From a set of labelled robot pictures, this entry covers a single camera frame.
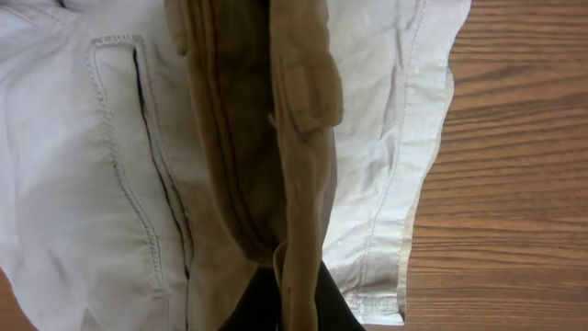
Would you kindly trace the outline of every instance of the white fabric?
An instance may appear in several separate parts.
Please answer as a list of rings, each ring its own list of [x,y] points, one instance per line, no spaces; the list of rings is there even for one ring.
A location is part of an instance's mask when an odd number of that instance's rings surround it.
[[[217,219],[163,0],[63,4],[0,6],[0,268],[40,330],[216,330],[254,264]],[[402,322],[468,8],[329,2],[345,119],[323,253],[363,323]]]
[[[469,0],[330,0],[344,85],[338,183],[323,259],[361,323],[402,325],[413,219],[453,96]]]

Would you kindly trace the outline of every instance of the wooden surface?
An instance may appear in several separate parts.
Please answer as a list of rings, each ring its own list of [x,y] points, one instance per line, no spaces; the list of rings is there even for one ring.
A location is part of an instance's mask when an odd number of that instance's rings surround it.
[[[451,68],[393,329],[588,330],[588,0],[474,0]]]

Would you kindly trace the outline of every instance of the black object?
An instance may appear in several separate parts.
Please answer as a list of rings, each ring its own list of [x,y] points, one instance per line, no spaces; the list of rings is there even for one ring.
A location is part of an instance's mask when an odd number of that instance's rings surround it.
[[[319,331],[365,331],[321,262],[314,294]],[[258,268],[231,316],[219,331],[281,330],[281,300],[274,270]]]

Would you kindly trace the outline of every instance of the brown fabric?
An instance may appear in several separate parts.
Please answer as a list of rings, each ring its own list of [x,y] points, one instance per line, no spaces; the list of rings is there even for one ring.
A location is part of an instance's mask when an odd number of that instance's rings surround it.
[[[326,4],[169,0],[167,12],[220,218],[249,259],[275,269],[284,329],[316,330],[342,117]]]

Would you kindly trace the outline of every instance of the brown wood grain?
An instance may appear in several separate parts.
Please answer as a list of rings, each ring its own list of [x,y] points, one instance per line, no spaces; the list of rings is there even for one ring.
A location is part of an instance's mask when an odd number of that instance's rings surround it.
[[[450,62],[408,325],[370,330],[588,330],[588,0],[474,0]]]

